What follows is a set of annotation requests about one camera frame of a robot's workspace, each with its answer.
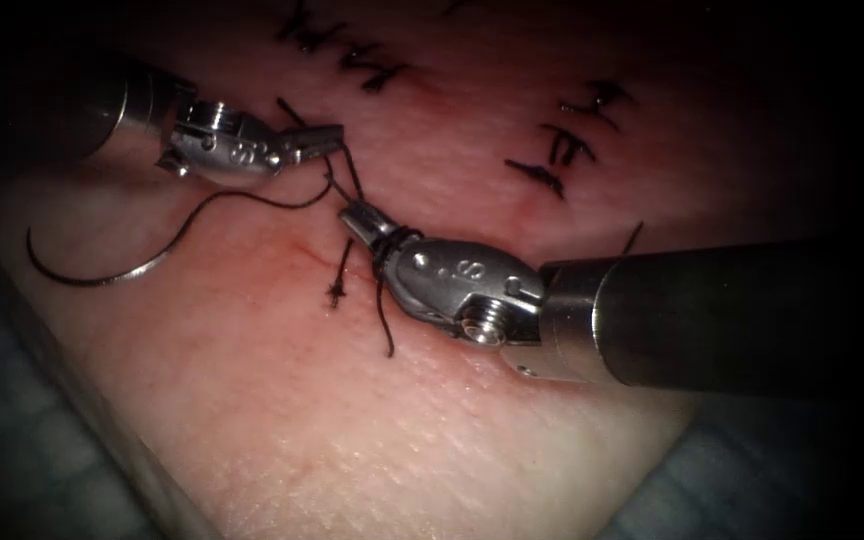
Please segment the right arm needle driver jaw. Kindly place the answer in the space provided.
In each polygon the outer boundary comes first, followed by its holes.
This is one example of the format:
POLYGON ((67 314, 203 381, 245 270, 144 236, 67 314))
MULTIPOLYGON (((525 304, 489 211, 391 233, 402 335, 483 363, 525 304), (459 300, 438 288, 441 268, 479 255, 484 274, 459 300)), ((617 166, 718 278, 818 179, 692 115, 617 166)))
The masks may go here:
POLYGON ((378 249, 402 225, 378 207, 363 200, 353 200, 338 213, 349 233, 369 249, 378 249))

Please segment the left arm needle driver jaw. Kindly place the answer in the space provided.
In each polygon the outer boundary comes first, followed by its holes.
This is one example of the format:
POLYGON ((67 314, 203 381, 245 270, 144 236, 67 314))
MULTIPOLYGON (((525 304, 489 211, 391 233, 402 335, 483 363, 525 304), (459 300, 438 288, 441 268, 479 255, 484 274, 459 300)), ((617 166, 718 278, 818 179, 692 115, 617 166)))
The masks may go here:
POLYGON ((344 132, 341 124, 299 126, 283 130, 280 139, 291 150, 337 150, 344 143, 344 132))
POLYGON ((343 146, 344 142, 341 139, 292 140, 284 144, 284 149, 288 163, 300 165, 338 152, 343 146))

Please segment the right arm needle driver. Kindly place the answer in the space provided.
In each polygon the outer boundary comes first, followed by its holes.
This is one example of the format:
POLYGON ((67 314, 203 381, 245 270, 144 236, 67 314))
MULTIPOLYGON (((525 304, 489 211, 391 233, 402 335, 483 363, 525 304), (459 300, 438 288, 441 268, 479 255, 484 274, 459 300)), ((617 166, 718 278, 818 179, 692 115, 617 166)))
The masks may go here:
POLYGON ((384 261, 389 291, 410 317, 487 347, 535 345, 545 285, 519 258, 482 243, 409 238, 384 261))

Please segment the left arm needle driver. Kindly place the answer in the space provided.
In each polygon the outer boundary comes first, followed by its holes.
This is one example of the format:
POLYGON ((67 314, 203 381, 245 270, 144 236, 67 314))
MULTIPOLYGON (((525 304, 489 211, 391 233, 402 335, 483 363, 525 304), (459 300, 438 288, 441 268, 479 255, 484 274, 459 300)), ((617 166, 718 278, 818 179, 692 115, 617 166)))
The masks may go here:
POLYGON ((278 132, 258 117, 219 101, 179 106, 156 166, 225 187, 253 187, 282 172, 278 132))

